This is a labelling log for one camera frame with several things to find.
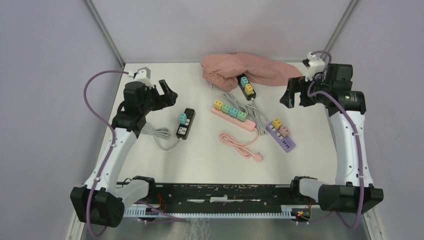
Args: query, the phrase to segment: black power strip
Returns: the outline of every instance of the black power strip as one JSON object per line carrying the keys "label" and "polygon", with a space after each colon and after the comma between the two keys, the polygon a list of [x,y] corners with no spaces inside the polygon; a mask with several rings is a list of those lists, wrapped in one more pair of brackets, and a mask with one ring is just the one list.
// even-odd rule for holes
{"label": "black power strip", "polygon": [[178,126],[178,129],[176,131],[176,137],[179,139],[186,140],[187,136],[189,135],[190,128],[193,125],[193,119],[195,119],[196,112],[194,109],[186,108],[184,113],[187,116],[187,119],[185,120],[184,124],[180,124]]}
{"label": "black power strip", "polygon": [[241,80],[242,80],[242,78],[243,77],[245,77],[246,79],[248,78],[244,73],[242,74],[242,75],[238,75],[237,76],[237,82],[238,82],[238,86],[240,87],[240,89],[241,89],[241,91],[243,92],[243,94],[244,94],[244,97],[248,100],[248,101],[250,101],[250,100],[252,100],[252,99],[255,99],[256,98],[256,92],[255,92],[255,90],[253,89],[253,93],[252,94],[250,94],[250,95],[248,95],[247,93],[246,93],[246,91],[245,91],[245,88],[242,86],[242,83],[241,83]]}

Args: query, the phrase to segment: pink power strip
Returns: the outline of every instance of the pink power strip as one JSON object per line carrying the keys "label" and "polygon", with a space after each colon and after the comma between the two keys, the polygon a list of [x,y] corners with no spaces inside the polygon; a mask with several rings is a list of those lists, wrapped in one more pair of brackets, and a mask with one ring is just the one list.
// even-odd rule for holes
{"label": "pink power strip", "polygon": [[256,123],[252,122],[249,119],[246,119],[246,121],[240,121],[235,117],[232,117],[228,114],[223,113],[220,110],[217,110],[215,107],[212,107],[212,109],[210,110],[213,114],[215,114],[218,117],[221,117],[225,120],[227,120],[230,123],[233,123],[237,126],[239,126],[240,128],[247,130],[249,132],[252,132],[253,129],[255,129]]}

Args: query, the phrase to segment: power strip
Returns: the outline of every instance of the power strip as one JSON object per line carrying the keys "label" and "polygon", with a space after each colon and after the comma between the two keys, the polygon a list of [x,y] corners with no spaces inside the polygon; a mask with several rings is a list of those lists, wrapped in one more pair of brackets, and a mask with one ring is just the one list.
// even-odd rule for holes
{"label": "power strip", "polygon": [[241,91],[243,92],[244,97],[248,101],[256,98],[256,92],[253,89],[251,83],[249,82],[248,78],[246,77],[246,75],[244,73],[242,75],[237,76],[237,82],[238,82],[238,86],[240,87]]}
{"label": "power strip", "polygon": [[296,147],[296,143],[289,136],[283,137],[281,135],[279,130],[273,126],[273,122],[266,125],[266,130],[286,153],[291,152]]}
{"label": "power strip", "polygon": [[227,120],[230,123],[233,123],[237,126],[239,126],[240,128],[247,130],[249,132],[252,132],[253,129],[255,129],[256,123],[254,123],[253,121],[246,119],[245,121],[240,121],[235,117],[232,117],[228,114],[225,114],[224,112],[216,109],[215,107],[212,107],[212,109],[210,110],[213,114],[215,114],[218,117],[223,118],[224,120]]}
{"label": "power strip", "polygon": [[194,109],[186,108],[184,113],[181,114],[181,116],[185,115],[185,120],[180,122],[178,126],[178,130],[176,132],[176,137],[179,139],[186,140],[189,136],[190,128],[193,125],[193,119],[195,119],[196,112]]}

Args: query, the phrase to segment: purple wall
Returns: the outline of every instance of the purple wall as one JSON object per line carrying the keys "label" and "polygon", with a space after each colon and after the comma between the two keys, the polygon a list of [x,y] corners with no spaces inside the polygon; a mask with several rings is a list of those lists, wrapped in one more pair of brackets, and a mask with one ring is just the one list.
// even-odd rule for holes
{"label": "purple wall", "polygon": [[[64,239],[69,194],[89,175],[105,127],[84,105],[93,74],[119,69],[83,1],[0,3],[0,239]],[[110,114],[119,76],[89,90]]]}
{"label": "purple wall", "polygon": [[126,63],[249,52],[298,62],[323,48],[349,0],[93,0]]}
{"label": "purple wall", "polygon": [[386,239],[423,239],[424,1],[360,1],[331,53],[365,93],[368,164]]}

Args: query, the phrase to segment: power cord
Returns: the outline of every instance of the power cord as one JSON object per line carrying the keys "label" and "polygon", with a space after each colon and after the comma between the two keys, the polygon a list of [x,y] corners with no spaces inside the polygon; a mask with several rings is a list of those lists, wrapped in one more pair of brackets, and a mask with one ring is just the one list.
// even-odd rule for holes
{"label": "power cord", "polygon": [[237,109],[241,110],[242,112],[246,113],[247,115],[251,116],[253,122],[256,123],[256,129],[259,133],[259,135],[265,135],[267,134],[267,130],[265,129],[265,126],[261,121],[261,115],[266,123],[268,123],[267,117],[265,114],[258,108],[258,106],[255,103],[255,99],[252,99],[251,104],[244,104],[241,101],[237,100],[234,95],[232,95],[229,92],[225,92],[222,94],[222,96],[228,100],[233,106],[235,106]]}
{"label": "power cord", "polygon": [[129,177],[125,178],[125,180],[122,182],[122,187],[124,187],[125,182],[126,182],[127,180],[129,180],[130,182],[132,181],[132,179],[131,179],[131,178],[129,178]]}
{"label": "power cord", "polygon": [[161,142],[159,141],[159,138],[166,139],[166,140],[170,139],[170,137],[172,136],[171,130],[167,127],[154,128],[153,125],[150,124],[149,122],[146,122],[144,127],[141,129],[141,134],[152,135],[157,146],[164,151],[168,151],[168,150],[175,148],[181,142],[181,138],[179,138],[170,147],[162,146]]}
{"label": "power cord", "polygon": [[231,134],[229,134],[228,132],[221,133],[219,135],[219,140],[221,141],[221,143],[235,148],[243,156],[243,158],[249,159],[250,157],[253,157],[253,160],[260,163],[263,160],[263,156],[259,152],[258,153],[251,152],[246,147],[247,145],[254,143],[258,139],[259,132],[256,128],[254,129],[254,131],[256,132],[256,137],[250,142],[246,142],[246,143],[237,142],[233,138],[233,136],[231,136]]}

